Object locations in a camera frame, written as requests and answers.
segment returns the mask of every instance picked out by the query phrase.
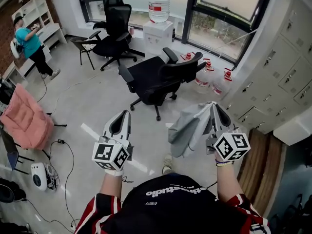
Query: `sneaker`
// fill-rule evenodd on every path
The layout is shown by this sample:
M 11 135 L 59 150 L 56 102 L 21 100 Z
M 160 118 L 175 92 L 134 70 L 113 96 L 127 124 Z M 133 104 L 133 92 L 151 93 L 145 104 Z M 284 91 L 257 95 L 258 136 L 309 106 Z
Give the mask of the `sneaker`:
M 29 223 L 27 223 L 25 226 L 26 226 L 28 232 L 30 232 L 30 225 L 29 225 Z
M 50 76 L 50 80 L 53 80 L 59 73 L 60 73 L 60 69 L 57 69 L 56 71 L 54 71 L 52 75 Z
M 166 168 L 166 170 L 169 168 L 170 170 L 173 169 L 173 162 L 172 162 L 172 155 L 171 154 L 167 154 L 164 158 L 164 165 L 162 168 L 162 174 L 164 174 L 164 168 Z

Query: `pink cushioned armchair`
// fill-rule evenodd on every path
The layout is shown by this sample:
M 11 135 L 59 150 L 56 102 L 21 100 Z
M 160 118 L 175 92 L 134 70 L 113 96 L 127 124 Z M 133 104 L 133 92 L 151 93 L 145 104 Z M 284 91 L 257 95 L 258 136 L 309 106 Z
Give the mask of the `pink cushioned armchair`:
M 14 141 L 24 149 L 43 150 L 54 126 L 49 115 L 21 84 L 16 85 L 0 120 Z

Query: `window frame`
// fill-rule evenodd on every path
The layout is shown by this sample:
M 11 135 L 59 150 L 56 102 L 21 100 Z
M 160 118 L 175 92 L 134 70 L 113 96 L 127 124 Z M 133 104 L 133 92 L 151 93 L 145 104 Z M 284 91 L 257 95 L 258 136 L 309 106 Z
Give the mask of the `window frame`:
M 89 14 L 88 14 L 88 10 L 90 10 L 90 5 L 89 2 L 93 2 L 93 1 L 103 1 L 103 3 L 105 4 L 107 0 L 79 0 L 80 1 L 80 5 L 82 8 L 82 13 L 84 16 L 84 19 L 86 22 L 97 22 L 98 20 L 91 20 L 89 18 Z M 246 33 L 250 33 L 253 30 L 257 29 L 262 21 L 262 18 L 264 16 L 264 13 L 267 9 L 268 3 L 270 0 L 259 0 L 256 6 L 256 9 L 253 12 L 253 16 L 251 19 L 250 23 L 247 23 L 247 19 L 244 19 L 242 16 L 238 15 L 239 17 L 241 17 L 242 19 L 238 19 L 237 17 L 234 17 L 224 11 L 221 10 L 217 10 L 215 8 L 209 7 L 209 6 L 205 6 L 202 4 L 197 4 L 197 0 L 188 0 L 187 1 L 187 6 L 186 6 L 186 12 L 185 12 L 185 20 L 184 20 L 184 26 L 183 26 L 183 33 L 182 36 L 176 36 L 175 39 L 181 41 L 181 43 L 183 44 L 189 44 L 192 45 L 194 47 L 197 47 L 199 49 L 202 49 L 204 51 L 210 51 L 211 54 L 216 55 L 216 56 L 220 56 L 220 58 L 228 61 L 229 63 L 233 64 L 234 67 L 232 70 L 234 70 L 238 64 L 240 63 L 240 61 L 242 60 L 244 54 L 246 53 L 254 35 L 255 32 L 248 35 L 246 42 L 238 56 L 237 59 L 234 59 L 224 53 L 218 52 L 217 50 L 213 50 L 213 48 L 210 48 L 206 45 L 203 45 L 199 42 L 196 42 L 194 40 L 189 39 L 190 36 L 190 30 L 191 30 L 191 26 L 192 26 L 192 19 L 193 19 L 193 12 L 200 12 L 203 13 L 205 15 L 217 18 L 221 21 L 224 21 L 228 24 L 231 24 L 243 31 L 245 31 Z M 135 29 L 142 29 L 143 26 L 141 25 L 137 25 L 137 24 L 129 24 L 130 26 L 133 26 Z

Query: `sleeve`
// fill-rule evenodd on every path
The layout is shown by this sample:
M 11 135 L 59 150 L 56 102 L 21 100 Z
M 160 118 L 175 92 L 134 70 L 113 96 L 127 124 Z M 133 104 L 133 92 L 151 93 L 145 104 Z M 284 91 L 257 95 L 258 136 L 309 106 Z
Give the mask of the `sleeve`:
M 228 205 L 236 207 L 236 209 L 246 216 L 245 224 L 241 227 L 240 234 L 270 234 L 268 220 L 261 217 L 253 207 L 249 199 L 244 194 L 237 194 L 232 197 Z
M 116 196 L 97 194 L 88 203 L 75 234 L 104 234 L 105 221 L 121 210 L 120 199 Z
M 25 30 L 25 29 L 19 29 L 19 30 L 16 32 L 16 39 L 17 39 L 17 40 L 23 40 L 23 41 L 25 41 L 25 38 L 26 38 L 27 35 L 28 35 L 27 30 Z

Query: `black t-shirt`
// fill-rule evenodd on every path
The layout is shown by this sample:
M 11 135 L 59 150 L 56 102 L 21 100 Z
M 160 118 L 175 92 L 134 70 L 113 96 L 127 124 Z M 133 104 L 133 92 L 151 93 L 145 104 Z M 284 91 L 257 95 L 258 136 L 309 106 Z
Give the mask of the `black t-shirt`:
M 77 234 L 270 233 L 244 195 L 221 202 L 184 175 L 165 175 L 134 188 L 122 208 L 115 196 L 97 194 Z

